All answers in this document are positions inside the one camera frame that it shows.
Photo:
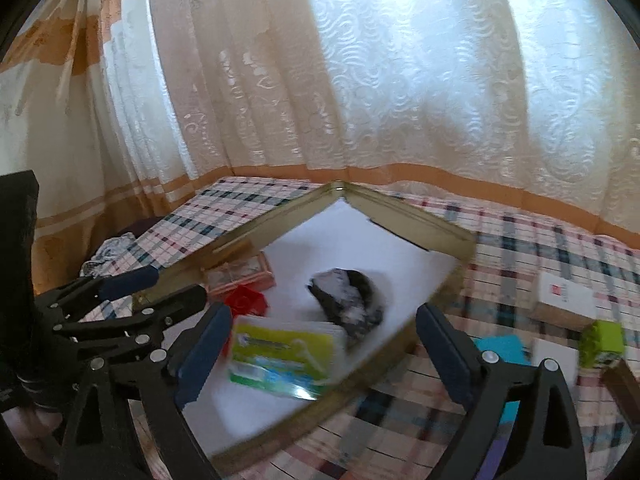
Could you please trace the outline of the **left hand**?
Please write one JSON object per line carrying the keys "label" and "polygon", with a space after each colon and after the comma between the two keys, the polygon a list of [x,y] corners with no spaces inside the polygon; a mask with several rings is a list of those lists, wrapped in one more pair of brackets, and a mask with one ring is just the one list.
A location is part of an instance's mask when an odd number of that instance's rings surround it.
{"label": "left hand", "polygon": [[58,451],[53,449],[52,436],[62,424],[63,416],[41,408],[11,408],[2,419],[25,456],[33,463],[55,474],[58,472]]}

